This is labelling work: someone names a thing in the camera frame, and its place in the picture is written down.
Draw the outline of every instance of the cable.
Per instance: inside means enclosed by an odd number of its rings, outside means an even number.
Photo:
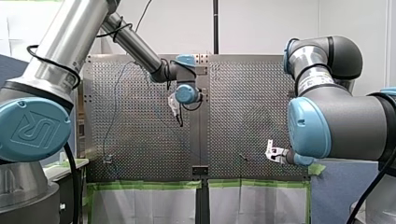
[[[163,75],[166,77],[166,90],[169,91],[171,88],[171,85],[172,85],[169,62],[166,59],[161,59],[161,61],[165,62],[165,68],[163,70]]]
[[[113,90],[114,90],[114,113],[113,113],[113,117],[112,117],[111,122],[110,122],[110,126],[108,126],[107,132],[106,132],[106,134],[105,134],[105,138],[103,139],[103,144],[102,144],[103,160],[106,159],[106,151],[105,151],[106,140],[107,140],[107,138],[108,138],[108,134],[109,134],[110,131],[111,131],[111,128],[112,128],[113,125],[114,125],[114,122],[115,122],[116,116],[117,116],[117,112],[118,112],[117,86],[119,85],[120,80],[121,80],[122,76],[124,75],[124,71],[125,71],[126,66],[127,66],[128,64],[130,64],[130,63],[133,63],[133,61],[129,61],[128,63],[126,63],[126,64],[122,67],[121,73],[120,73],[119,77],[117,78],[116,84],[114,85],[114,89],[113,89]]]
[[[117,25],[117,28],[114,31],[109,32],[107,34],[103,34],[103,35],[97,35],[96,37],[101,38],[101,37],[105,37],[108,35],[113,35],[113,42],[116,43],[117,34],[119,33],[120,30],[122,30],[128,26],[130,26],[129,29],[132,29],[132,27],[134,27],[134,25],[131,23],[126,23],[125,25],[122,26],[122,22],[123,22],[123,16],[120,17],[119,24]]]
[[[180,127],[183,127],[184,121],[183,121],[183,116],[181,115],[183,114],[183,111],[181,111],[181,104],[178,104],[178,111],[180,112],[180,115],[176,115],[176,120],[180,125]]]
[[[393,109],[396,110],[396,101],[392,97],[390,97],[384,93],[380,93],[380,92],[376,92],[376,93],[373,93],[370,95],[371,96],[379,96],[379,97],[386,99],[390,104],[392,104]],[[355,208],[353,209],[352,213],[350,214],[349,219],[347,220],[346,224],[352,224],[354,222],[355,216],[358,214],[364,201],[367,199],[367,197],[370,195],[370,193],[373,191],[373,189],[376,187],[376,185],[378,185],[378,183],[379,183],[379,181],[381,181],[382,177],[384,177],[385,173],[387,172],[387,169],[394,163],[395,159],[396,159],[396,148],[393,149],[393,152],[390,155],[390,157],[388,158],[385,165],[382,167],[382,169],[380,170],[378,175],[375,177],[373,182],[370,184],[370,186],[367,188],[367,190],[364,191],[364,193],[359,198],[358,203],[356,204]]]
[[[60,67],[60,68],[62,68],[63,70],[66,70],[67,72],[71,73],[71,74],[75,77],[75,79],[76,79],[76,81],[77,81],[77,82],[75,83],[75,85],[73,86],[73,89],[75,89],[75,88],[78,87],[78,85],[81,83],[81,77],[79,77],[79,74],[78,74],[75,70],[73,70],[73,69],[67,67],[66,65],[62,65],[62,64],[56,63],[56,62],[54,62],[54,61],[52,61],[52,60],[50,60],[50,59],[42,58],[42,57],[36,55],[36,54],[32,51],[32,49],[37,49],[37,48],[38,48],[38,45],[31,45],[31,46],[28,46],[26,49],[27,49],[27,52],[28,52],[30,55],[32,55],[32,57],[37,58],[39,61],[44,62],[44,63],[52,64],[52,65],[54,65],[54,66]]]
[[[78,172],[76,167],[76,162],[73,157],[72,149],[69,146],[69,143],[64,145],[64,152],[66,153],[67,159],[69,159],[70,164],[70,172],[72,174],[73,179],[73,224],[78,224],[78,216],[79,216],[79,181],[78,181]]]
[[[149,0],[148,3],[146,4],[145,10],[143,11],[142,16],[140,17],[139,22],[137,23],[136,30],[134,30],[135,32],[137,32],[137,30],[139,29],[140,22],[142,22],[143,18],[145,17],[146,12],[147,12],[147,10],[148,10],[149,5],[150,5],[151,2],[152,2],[152,0]]]
[[[185,110],[188,110],[188,111],[195,111],[195,110],[199,109],[199,107],[201,107],[201,104],[202,104],[202,100],[199,102],[198,106],[195,107],[194,109],[189,109],[188,107],[186,107],[186,106],[183,105],[183,104],[181,104],[181,105],[183,106],[183,108],[184,108]]]
[[[112,32],[109,32],[109,33],[103,34],[103,35],[97,35],[96,37],[101,38],[101,37],[105,37],[105,36],[108,36],[108,35],[117,34],[120,30],[122,30],[122,29],[124,29],[125,27],[128,27],[128,26],[130,26],[130,27],[131,27],[130,29],[132,29],[132,27],[133,27],[134,25],[131,24],[131,23],[127,23],[127,24],[125,24],[125,25],[123,25],[123,26],[121,26],[121,27],[115,29],[115,30],[112,31]]]

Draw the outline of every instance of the gray panel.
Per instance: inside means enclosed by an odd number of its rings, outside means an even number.
[[[127,64],[131,60],[91,56],[84,70],[88,181],[191,179],[191,156],[197,155],[190,152],[188,114],[180,128],[167,104],[175,83],[170,91],[166,84],[152,84],[139,66]],[[112,162],[104,164],[104,155],[112,155]]]
[[[208,160],[210,178],[299,180],[307,169],[265,158],[268,139],[290,148],[288,93],[281,56],[212,55],[209,58]]]

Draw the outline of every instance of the vertical pole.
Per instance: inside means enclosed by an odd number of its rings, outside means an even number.
[[[219,0],[213,0],[213,37],[213,53],[219,54]]]

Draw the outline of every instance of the robotic arm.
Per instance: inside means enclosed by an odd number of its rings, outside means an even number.
[[[70,98],[79,71],[102,27],[112,33],[154,82],[177,80],[183,105],[201,100],[195,86],[195,59],[179,55],[168,62],[130,29],[115,10],[120,0],[65,0],[21,77],[0,90],[0,161],[40,161],[59,151],[71,133]]]
[[[293,39],[284,56],[297,95],[288,108],[292,150],[285,153],[286,161],[386,161],[396,147],[396,91],[352,96],[351,83],[362,69],[358,47],[341,36]]]

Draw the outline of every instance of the green trim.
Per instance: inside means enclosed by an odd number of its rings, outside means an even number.
[[[325,165],[313,163],[308,166],[308,174],[309,175],[320,175],[326,169]]]
[[[180,182],[146,182],[146,181],[118,181],[110,183],[93,183],[87,185],[92,190],[110,189],[200,189],[201,181]]]
[[[306,208],[305,208],[305,212],[306,212],[305,223],[306,224],[311,223],[311,193],[312,193],[312,187],[311,187],[311,183],[310,182],[308,182],[308,183],[309,183],[309,185],[308,185],[308,188],[306,190],[306,204],[305,204],[305,206],[306,206]]]
[[[92,223],[92,209],[93,209],[93,194],[94,190],[93,188],[90,188],[89,185],[87,185],[87,209],[88,209],[88,224]]]
[[[88,161],[88,159],[75,159],[76,165],[79,165],[79,164],[83,163],[84,161]],[[61,163],[56,161],[56,162],[53,162],[53,163],[45,165],[44,168],[50,168],[50,167],[53,167],[53,166],[67,167],[68,168],[68,167],[70,167],[70,163],[69,163],[69,161],[63,161]]]
[[[224,179],[209,180],[210,188],[228,188],[242,186],[257,186],[270,188],[286,188],[286,189],[307,189],[310,186],[309,181],[268,181],[254,179]]]

